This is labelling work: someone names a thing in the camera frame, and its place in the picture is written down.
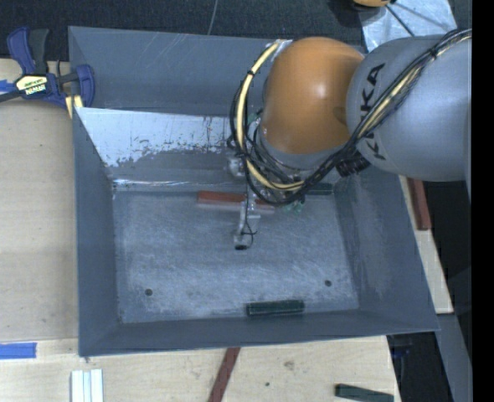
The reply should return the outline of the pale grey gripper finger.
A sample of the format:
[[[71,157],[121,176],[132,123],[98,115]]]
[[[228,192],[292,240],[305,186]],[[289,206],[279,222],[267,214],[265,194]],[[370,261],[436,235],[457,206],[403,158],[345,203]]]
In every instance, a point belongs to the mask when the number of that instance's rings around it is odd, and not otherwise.
[[[249,201],[243,201],[240,206],[239,223],[234,232],[234,248],[247,250],[255,240],[260,226],[260,213]]]

